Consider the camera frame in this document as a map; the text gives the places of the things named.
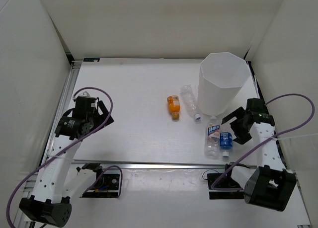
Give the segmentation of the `small blue label bottle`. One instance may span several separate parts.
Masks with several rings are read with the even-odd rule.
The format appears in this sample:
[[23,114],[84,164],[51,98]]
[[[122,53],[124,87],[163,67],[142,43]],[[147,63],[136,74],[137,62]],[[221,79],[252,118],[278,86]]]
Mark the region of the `small blue label bottle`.
[[233,137],[228,131],[220,133],[220,150],[223,158],[229,158],[233,148]]

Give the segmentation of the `clear bottle blue-white label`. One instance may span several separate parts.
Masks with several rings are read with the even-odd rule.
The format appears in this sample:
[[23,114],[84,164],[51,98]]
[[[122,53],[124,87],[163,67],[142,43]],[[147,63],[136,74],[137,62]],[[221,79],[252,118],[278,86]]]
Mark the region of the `clear bottle blue-white label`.
[[205,155],[218,157],[220,152],[220,121],[211,116],[206,129]]

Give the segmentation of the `clear plastic bottle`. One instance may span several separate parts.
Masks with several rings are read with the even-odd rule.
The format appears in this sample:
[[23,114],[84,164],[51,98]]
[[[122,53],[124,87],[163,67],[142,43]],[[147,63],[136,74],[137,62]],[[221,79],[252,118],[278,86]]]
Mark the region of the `clear plastic bottle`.
[[180,95],[182,97],[184,106],[188,114],[195,120],[201,120],[201,112],[197,105],[196,97],[193,93],[192,87],[190,85],[184,85],[180,89]]

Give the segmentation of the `orange plastic bottle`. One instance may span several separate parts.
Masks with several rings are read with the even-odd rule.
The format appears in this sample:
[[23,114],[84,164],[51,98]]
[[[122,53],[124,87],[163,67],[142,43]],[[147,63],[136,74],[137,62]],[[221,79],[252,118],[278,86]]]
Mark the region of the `orange plastic bottle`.
[[169,113],[173,120],[178,120],[180,116],[180,102],[177,95],[172,95],[167,98]]

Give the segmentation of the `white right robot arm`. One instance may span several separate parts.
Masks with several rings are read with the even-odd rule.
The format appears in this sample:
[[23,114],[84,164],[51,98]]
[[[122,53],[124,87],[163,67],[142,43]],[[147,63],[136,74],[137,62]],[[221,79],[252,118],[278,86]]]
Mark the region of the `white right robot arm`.
[[259,148],[256,153],[256,169],[236,165],[224,174],[223,182],[229,188],[237,185],[243,189],[247,204],[276,211],[284,211],[296,185],[296,177],[287,171],[279,155],[273,116],[268,114],[263,99],[247,100],[246,108],[238,108],[222,122],[230,123],[234,142],[243,145],[253,140]]

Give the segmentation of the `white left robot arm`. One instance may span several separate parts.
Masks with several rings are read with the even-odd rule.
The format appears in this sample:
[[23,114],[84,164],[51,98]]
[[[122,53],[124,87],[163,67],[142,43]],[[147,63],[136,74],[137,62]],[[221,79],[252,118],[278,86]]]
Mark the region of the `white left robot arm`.
[[82,140],[113,123],[103,101],[86,94],[74,99],[55,129],[51,158],[40,168],[39,179],[29,198],[19,208],[32,221],[62,228],[68,222],[74,199],[104,183],[103,167],[86,163],[69,183],[66,177]]

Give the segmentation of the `white plastic bin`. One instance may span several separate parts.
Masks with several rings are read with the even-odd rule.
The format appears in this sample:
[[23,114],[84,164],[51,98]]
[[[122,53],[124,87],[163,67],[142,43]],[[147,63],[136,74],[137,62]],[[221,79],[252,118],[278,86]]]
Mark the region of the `white plastic bin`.
[[203,114],[217,116],[228,105],[250,77],[244,59],[229,53],[211,53],[201,63],[197,102]]

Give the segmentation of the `small blue white sticker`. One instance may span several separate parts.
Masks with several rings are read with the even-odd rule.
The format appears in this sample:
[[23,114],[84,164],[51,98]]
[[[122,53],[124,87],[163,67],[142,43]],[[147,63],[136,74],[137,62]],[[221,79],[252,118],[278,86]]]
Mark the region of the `small blue white sticker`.
[[84,58],[83,62],[99,62],[100,58]]

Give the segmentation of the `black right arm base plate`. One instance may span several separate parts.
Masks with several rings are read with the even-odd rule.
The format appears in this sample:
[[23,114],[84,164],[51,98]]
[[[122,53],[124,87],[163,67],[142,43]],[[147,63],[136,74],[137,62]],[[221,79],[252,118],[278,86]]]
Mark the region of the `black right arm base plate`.
[[244,194],[240,190],[241,187],[237,182],[231,179],[228,175],[223,178],[215,188],[212,184],[221,176],[221,173],[215,169],[208,169],[202,174],[202,179],[208,183],[209,199],[210,200],[243,200]]

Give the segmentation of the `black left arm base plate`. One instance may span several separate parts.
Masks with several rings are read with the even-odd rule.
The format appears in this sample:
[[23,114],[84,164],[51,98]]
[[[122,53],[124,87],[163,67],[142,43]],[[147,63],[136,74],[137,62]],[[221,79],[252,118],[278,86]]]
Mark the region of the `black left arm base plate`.
[[123,184],[123,171],[117,165],[107,168],[99,167],[93,170],[96,180],[82,194],[82,198],[109,198],[115,199],[121,196]]

